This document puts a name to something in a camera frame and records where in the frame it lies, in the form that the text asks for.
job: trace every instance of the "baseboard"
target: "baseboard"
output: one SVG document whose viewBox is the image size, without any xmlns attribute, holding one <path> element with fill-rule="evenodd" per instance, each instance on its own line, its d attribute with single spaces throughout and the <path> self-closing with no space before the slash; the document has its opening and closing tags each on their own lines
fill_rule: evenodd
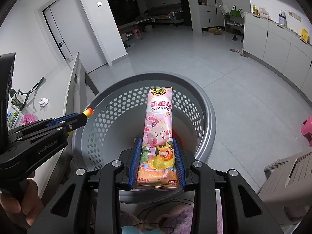
<svg viewBox="0 0 312 234">
<path fill-rule="evenodd" d="M 129 54 L 125 54 L 125 55 L 123 55 L 123 56 L 121 56 L 121 57 L 119 57 L 119 58 L 113 60 L 113 61 L 112 61 L 112 65 L 114 65 L 114 64 L 116 64 L 116 63 L 118 63 L 118 62 L 120 62 L 120 61 L 123 61 L 124 59 L 127 59 L 127 58 L 129 58 Z"/>
<path fill-rule="evenodd" d="M 312 102 L 308 97 L 292 82 L 290 81 L 286 76 L 284 76 L 281 72 L 279 72 L 277 69 L 273 68 L 271 65 L 267 64 L 263 60 L 260 60 L 258 57 L 255 57 L 252 54 L 249 54 L 244 51 L 244 54 L 246 54 L 248 57 L 252 58 L 253 60 L 259 62 L 263 66 L 267 67 L 269 70 L 273 71 L 275 74 L 277 74 L 280 78 L 282 78 L 286 83 L 288 83 L 296 92 L 299 93 L 299 95 L 308 103 L 308 105 L 312 108 Z"/>
</svg>

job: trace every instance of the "yellow oval logo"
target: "yellow oval logo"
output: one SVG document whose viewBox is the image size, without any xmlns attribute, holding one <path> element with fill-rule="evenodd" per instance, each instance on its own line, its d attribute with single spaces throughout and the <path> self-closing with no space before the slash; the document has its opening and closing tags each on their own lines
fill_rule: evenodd
<svg viewBox="0 0 312 234">
<path fill-rule="evenodd" d="M 156 95 L 156 96 L 160 96 L 160 95 L 163 95 L 166 93 L 166 89 L 163 89 L 163 88 L 154 88 L 154 89 L 151 89 L 151 93 L 153 95 Z"/>
</svg>

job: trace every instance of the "pink fan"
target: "pink fan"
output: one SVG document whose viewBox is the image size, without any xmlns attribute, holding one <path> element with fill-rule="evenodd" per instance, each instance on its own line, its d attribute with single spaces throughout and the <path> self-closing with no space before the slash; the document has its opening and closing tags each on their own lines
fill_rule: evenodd
<svg viewBox="0 0 312 234">
<path fill-rule="evenodd" d="M 35 118 L 35 116 L 34 116 L 33 114 L 26 114 L 26 115 L 24 116 L 23 125 L 32 123 L 32 122 L 34 122 L 34 121 L 36 121 L 36 118 Z"/>
</svg>

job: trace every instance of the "silver screw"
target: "silver screw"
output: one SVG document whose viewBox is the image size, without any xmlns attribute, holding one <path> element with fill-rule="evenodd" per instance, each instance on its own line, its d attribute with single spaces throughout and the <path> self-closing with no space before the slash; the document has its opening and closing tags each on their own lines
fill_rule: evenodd
<svg viewBox="0 0 312 234">
<path fill-rule="evenodd" d="M 115 166 L 115 167 L 121 166 L 121 161 L 115 160 L 115 161 L 112 162 L 112 165 Z"/>
<path fill-rule="evenodd" d="M 194 166 L 194 167 L 202 167 L 202 162 L 200 162 L 200 161 L 195 161 L 195 162 L 193 163 L 193 166 Z"/>
<path fill-rule="evenodd" d="M 81 175 L 85 174 L 85 169 L 78 169 L 78 170 L 76 171 L 76 174 L 77 174 L 78 176 L 81 176 Z"/>
<path fill-rule="evenodd" d="M 237 176 L 237 175 L 238 175 L 237 170 L 234 170 L 234 169 L 231 169 L 231 170 L 229 171 L 229 173 L 230 173 L 231 176 Z"/>
</svg>

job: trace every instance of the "rabbit ear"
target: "rabbit ear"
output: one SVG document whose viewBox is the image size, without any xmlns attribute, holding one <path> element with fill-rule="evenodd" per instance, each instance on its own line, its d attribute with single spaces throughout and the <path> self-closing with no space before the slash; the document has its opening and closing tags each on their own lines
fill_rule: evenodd
<svg viewBox="0 0 312 234">
<path fill-rule="evenodd" d="M 157 117 L 155 117 L 155 116 L 153 116 L 153 115 L 147 116 L 146 120 L 147 120 L 147 121 L 150 121 L 150 122 L 156 122 L 156 123 L 160 123 L 160 122 L 161 122 L 160 119 L 158 119 Z"/>
</svg>

